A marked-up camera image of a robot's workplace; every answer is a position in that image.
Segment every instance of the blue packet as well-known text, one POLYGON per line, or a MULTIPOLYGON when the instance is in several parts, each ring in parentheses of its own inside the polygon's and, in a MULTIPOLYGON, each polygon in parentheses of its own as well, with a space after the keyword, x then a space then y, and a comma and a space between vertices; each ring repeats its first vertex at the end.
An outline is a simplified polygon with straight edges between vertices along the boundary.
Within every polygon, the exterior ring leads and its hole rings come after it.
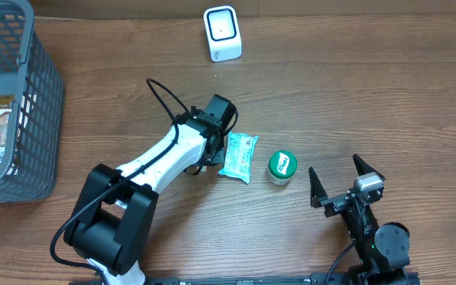
POLYGON ((226 144, 225 165, 219 174, 242 179, 249 184, 251 161, 258 136, 230 132, 226 144))

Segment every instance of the wooden table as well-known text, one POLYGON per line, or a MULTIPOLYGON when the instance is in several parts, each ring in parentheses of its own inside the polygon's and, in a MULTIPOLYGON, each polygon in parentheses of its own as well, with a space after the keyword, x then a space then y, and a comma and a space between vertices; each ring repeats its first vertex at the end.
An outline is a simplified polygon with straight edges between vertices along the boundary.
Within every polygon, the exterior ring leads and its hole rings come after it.
MULTIPOLYGON (((128 162, 168 130, 147 77, 186 105, 231 99, 235 131, 260 136, 249 185, 209 169, 162 193, 140 259, 149 276, 327 271, 348 235, 340 217, 310 208, 307 168, 339 194, 358 153, 388 178, 373 206, 380 224, 411 231, 409 271, 456 283, 456 15, 263 17, 240 28, 243 56, 212 63, 201 19, 37 24, 66 84, 59 179, 45 201, 0 204, 0 284, 92 278, 56 264, 48 246, 96 164, 128 162), (287 187, 264 175, 281 149, 299 159, 287 187)), ((62 241, 58 252, 81 260, 62 241)), ((338 270, 357 262, 350 253, 338 270)))

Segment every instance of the basket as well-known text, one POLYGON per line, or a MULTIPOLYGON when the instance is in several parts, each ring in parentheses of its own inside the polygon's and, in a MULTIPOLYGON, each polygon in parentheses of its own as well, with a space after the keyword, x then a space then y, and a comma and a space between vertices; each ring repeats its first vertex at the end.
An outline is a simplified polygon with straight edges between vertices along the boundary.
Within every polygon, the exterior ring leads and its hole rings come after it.
POLYGON ((39 200, 55 186, 63 80, 34 33, 25 0, 0 0, 0 95, 13 94, 0 202, 39 200))

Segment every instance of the green jar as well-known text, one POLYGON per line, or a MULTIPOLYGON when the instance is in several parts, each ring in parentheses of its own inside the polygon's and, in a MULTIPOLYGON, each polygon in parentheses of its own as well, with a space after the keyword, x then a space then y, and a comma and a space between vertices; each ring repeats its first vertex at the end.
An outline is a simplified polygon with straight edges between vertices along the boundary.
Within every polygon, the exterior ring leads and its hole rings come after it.
POLYGON ((297 167, 297 158, 287 150, 280 150, 270 157, 267 178, 273 184, 284 185, 290 182, 297 167))

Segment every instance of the black cable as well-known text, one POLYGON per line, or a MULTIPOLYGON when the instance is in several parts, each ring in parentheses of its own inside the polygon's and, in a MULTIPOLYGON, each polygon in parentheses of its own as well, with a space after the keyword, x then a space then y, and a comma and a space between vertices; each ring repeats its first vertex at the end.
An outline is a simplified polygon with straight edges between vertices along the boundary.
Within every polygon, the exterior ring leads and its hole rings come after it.
POLYGON ((230 131, 235 127, 235 124, 237 124, 237 120, 238 120, 238 111, 235 110, 235 121, 234 121, 234 124, 231 125, 231 127, 227 128, 225 132, 222 133, 222 137, 224 138, 225 135, 228 135, 230 133, 230 131))
POLYGON ((363 213, 362 213, 362 211, 360 210, 360 207, 359 207, 359 205, 358 205, 358 200, 357 200, 357 199, 355 199, 355 204, 356 204, 356 210, 357 210, 358 213, 359 213, 358 216, 359 216, 359 220, 360 220, 360 226, 361 226, 362 228, 364 228, 364 227, 365 227, 365 223, 363 222, 363 213))
POLYGON ((101 269, 99 269, 97 266, 94 266, 94 265, 91 265, 91 264, 86 264, 86 263, 80 263, 80 262, 74 262, 74 261, 69 261, 69 260, 65 260, 61 257, 59 257, 57 255, 57 253, 55 252, 55 245, 57 244, 57 241, 59 240, 59 237, 61 236, 61 234, 63 234, 64 230, 73 222, 75 221, 76 219, 78 219, 78 217, 84 213, 87 209, 89 209, 90 207, 92 207, 93 205, 95 204, 98 204, 100 203, 103 199, 105 199, 106 197, 108 197, 114 190, 116 190, 118 187, 120 187, 121 185, 123 184, 126 184, 130 179, 132 179, 133 177, 136 177, 137 175, 139 175, 140 173, 144 172, 145 169, 147 169, 149 166, 153 165, 157 160, 159 160, 160 158, 162 158, 166 153, 168 153, 172 148, 173 146, 177 143, 177 141, 179 140, 179 126, 177 125, 177 121, 175 120, 175 117, 173 116, 172 112, 170 111, 170 109, 168 108, 168 106, 165 104, 165 102, 159 97, 158 93, 156 92, 156 90, 154 90, 153 86, 151 85, 151 82, 156 84, 157 86, 160 86, 164 89, 164 91, 166 91, 168 94, 170 94, 170 96, 172 96, 177 102, 179 102, 179 104, 186 109, 186 107, 184 106, 184 104, 181 102, 181 100, 179 100, 179 98, 177 98, 177 96, 175 96, 175 94, 172 93, 172 91, 170 91, 168 88, 164 87, 161 83, 155 81, 154 79, 151 79, 151 78, 148 78, 146 80, 147 82, 147 85, 149 86, 150 88, 150 91, 152 92, 152 94, 156 97, 156 99, 158 99, 159 103, 161 104, 161 106, 163 106, 164 110, 168 113, 170 119, 172 120, 173 122, 173 126, 175 128, 175 136, 172 140, 172 142, 160 153, 158 154, 157 156, 155 156, 154 158, 152 158, 150 161, 148 161, 145 165, 142 165, 140 166, 136 171, 134 171, 133 173, 131 173, 130 175, 128 175, 127 177, 121 179, 119 182, 115 183, 113 186, 109 187, 107 190, 105 190, 103 193, 101 193, 96 199, 94 199, 93 201, 91 201, 90 203, 88 203, 87 205, 85 205, 80 211, 78 211, 75 215, 73 215, 71 218, 69 218, 66 222, 63 223, 63 225, 57 230, 57 232, 55 233, 54 237, 52 238, 52 241, 51 241, 51 246, 50 246, 50 252, 51 252, 51 257, 52 259, 55 260, 55 262, 59 263, 59 264, 64 264, 64 265, 68 265, 68 266, 72 266, 72 267, 79 267, 79 268, 88 268, 88 269, 92 269, 94 270, 97 274, 100 275, 101 279, 103 280, 104 282, 104 285, 108 285, 108 280, 106 279, 106 276, 105 274, 103 273, 103 271, 101 269))
POLYGON ((191 174, 191 175, 198 175, 198 174, 200 174, 200 171, 202 171, 202 169, 203 169, 203 165, 199 165, 199 166, 198 166, 198 169, 197 169, 193 174, 191 174))
MULTIPOLYGON (((146 80, 146 82, 147 82, 147 85, 148 85, 149 88, 150 88, 150 91, 152 91, 152 93, 156 96, 156 98, 158 99, 158 101, 161 103, 161 105, 162 105, 163 107, 165 107, 166 104, 165 104, 165 103, 161 100, 161 98, 156 94, 156 90, 154 90, 154 87, 150 84, 151 82, 154 83, 155 85, 161 87, 164 91, 166 91, 168 94, 170 94, 170 96, 171 96, 173 99, 175 99, 175 101, 177 101, 177 103, 179 103, 179 105, 186 111, 186 113, 187 113, 187 114, 190 114, 188 108, 186 108, 186 105, 184 105, 184 104, 182 103, 182 101, 181 101, 179 98, 177 98, 177 96, 175 96, 175 94, 174 94, 172 91, 170 91, 168 88, 166 88, 164 85, 162 85, 161 83, 155 81, 155 80, 152 79, 152 78, 148 78, 148 79, 146 80)), ((171 116, 171 117, 173 117, 173 114, 172 114, 171 112, 169 112, 169 111, 170 111, 170 110, 167 111, 167 112, 168 112, 168 115, 171 116)))
POLYGON ((337 259, 335 261, 333 261, 333 264, 332 266, 330 267, 330 270, 329 270, 329 273, 327 274, 326 276, 326 281, 325 281, 325 285, 329 285, 329 281, 330 281, 330 276, 332 275, 333 273, 333 270, 336 268, 337 264, 339 263, 340 260, 342 260, 344 258, 344 256, 346 255, 346 253, 348 253, 352 248, 353 246, 355 246, 355 242, 353 241, 350 245, 348 245, 348 247, 346 249, 344 249, 342 251, 342 253, 340 253, 340 255, 337 257, 337 259))

